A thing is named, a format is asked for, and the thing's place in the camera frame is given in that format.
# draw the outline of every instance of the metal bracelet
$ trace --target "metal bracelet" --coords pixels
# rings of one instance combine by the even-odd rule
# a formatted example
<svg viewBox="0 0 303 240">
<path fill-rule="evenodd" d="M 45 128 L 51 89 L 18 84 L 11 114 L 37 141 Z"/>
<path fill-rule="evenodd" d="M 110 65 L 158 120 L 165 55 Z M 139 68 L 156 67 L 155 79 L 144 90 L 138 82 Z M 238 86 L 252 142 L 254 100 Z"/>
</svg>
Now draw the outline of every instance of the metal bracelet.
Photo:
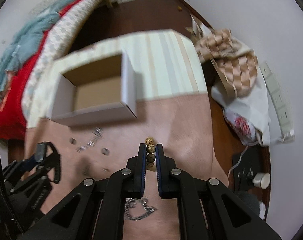
<svg viewBox="0 0 303 240">
<path fill-rule="evenodd" d="M 133 217 L 130 215 L 130 208 L 134 208 L 136 206 L 136 203 L 141 203 L 141 205 L 143 206 L 144 210 L 146 210 L 146 212 L 140 216 L 137 217 Z M 147 205 L 148 199 L 147 198 L 127 198 L 126 199 L 126 204 L 125 204 L 125 219 L 127 220 L 141 220 L 143 218 L 148 217 L 149 215 L 151 215 L 152 213 L 154 213 L 157 208 L 155 207 L 150 207 Z"/>
<path fill-rule="evenodd" d="M 95 145 L 95 143 L 101 139 L 103 137 L 103 130 L 102 128 L 100 127 L 96 127 L 94 130 L 93 130 L 93 134 L 94 134 L 94 137 L 93 139 L 89 140 L 87 144 L 85 145 L 82 145 L 82 146 L 79 146 L 76 151 L 77 152 L 82 152 L 84 150 L 87 150 L 89 147 L 93 147 Z"/>
</svg>

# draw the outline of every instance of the white plastic bag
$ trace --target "white plastic bag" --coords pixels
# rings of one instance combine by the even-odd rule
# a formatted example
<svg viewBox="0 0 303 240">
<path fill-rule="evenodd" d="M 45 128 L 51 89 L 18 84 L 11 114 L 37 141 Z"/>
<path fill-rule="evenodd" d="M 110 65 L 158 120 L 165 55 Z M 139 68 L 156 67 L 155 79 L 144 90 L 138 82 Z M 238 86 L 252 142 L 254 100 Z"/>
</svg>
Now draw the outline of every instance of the white plastic bag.
<svg viewBox="0 0 303 240">
<path fill-rule="evenodd" d="M 257 68 L 256 84 L 248 96 L 229 97 L 221 81 L 212 86 L 211 96 L 223 106 L 225 112 L 231 111 L 247 119 L 248 123 L 255 127 L 260 145 L 270 144 L 267 87 L 259 67 Z"/>
<path fill-rule="evenodd" d="M 257 141 L 255 127 L 246 118 L 234 113 L 230 109 L 224 109 L 224 117 L 226 122 L 236 132 L 243 145 Z"/>
</svg>

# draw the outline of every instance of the white box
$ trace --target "white box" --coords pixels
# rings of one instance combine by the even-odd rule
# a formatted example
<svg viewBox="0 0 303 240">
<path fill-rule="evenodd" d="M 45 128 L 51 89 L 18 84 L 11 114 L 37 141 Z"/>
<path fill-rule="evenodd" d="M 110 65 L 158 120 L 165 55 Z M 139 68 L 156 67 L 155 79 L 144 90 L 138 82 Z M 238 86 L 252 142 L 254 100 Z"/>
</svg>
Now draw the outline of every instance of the white box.
<svg viewBox="0 0 303 240">
<path fill-rule="evenodd" d="M 58 78 L 49 118 L 67 126 L 135 119 L 135 73 L 128 55 L 80 64 Z"/>
</svg>

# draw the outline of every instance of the brown checkered fabric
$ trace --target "brown checkered fabric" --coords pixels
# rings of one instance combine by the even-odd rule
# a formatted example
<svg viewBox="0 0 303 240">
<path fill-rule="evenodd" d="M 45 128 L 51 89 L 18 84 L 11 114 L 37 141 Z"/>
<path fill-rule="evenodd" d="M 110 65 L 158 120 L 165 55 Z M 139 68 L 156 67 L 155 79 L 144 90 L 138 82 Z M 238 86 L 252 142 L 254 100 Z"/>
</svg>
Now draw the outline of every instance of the brown checkered fabric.
<svg viewBox="0 0 303 240">
<path fill-rule="evenodd" d="M 250 93 L 256 82 L 258 60 L 251 49 L 232 37 L 229 29 L 203 36 L 195 49 L 201 63 L 212 61 L 229 96 Z"/>
</svg>

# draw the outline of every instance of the power strip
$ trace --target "power strip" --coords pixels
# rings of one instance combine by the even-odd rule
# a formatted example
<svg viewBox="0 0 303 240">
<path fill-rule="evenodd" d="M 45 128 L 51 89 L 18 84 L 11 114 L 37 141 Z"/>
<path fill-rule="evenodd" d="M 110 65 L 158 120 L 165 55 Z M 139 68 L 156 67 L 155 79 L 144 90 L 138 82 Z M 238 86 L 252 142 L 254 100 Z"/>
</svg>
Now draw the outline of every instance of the power strip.
<svg viewBox="0 0 303 240">
<path fill-rule="evenodd" d="M 286 100 L 280 91 L 279 83 L 266 61 L 260 64 L 259 67 L 276 110 L 283 140 L 284 142 L 293 141 L 295 139 L 295 133 L 289 101 Z"/>
</svg>

